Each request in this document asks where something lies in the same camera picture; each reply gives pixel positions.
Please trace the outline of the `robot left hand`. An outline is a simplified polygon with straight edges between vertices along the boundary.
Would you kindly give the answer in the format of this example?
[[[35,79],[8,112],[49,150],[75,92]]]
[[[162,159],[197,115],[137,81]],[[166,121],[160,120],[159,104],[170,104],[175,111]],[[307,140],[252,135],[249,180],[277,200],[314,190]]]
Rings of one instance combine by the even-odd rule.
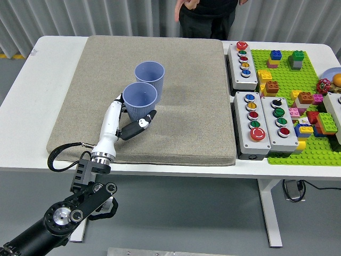
[[[121,138],[129,140],[142,133],[152,122],[157,111],[152,110],[146,116],[133,121],[122,129],[119,128],[119,121],[124,106],[124,99],[119,95],[107,109],[101,127],[98,144],[92,149],[91,161],[109,165],[116,158],[114,144]]]

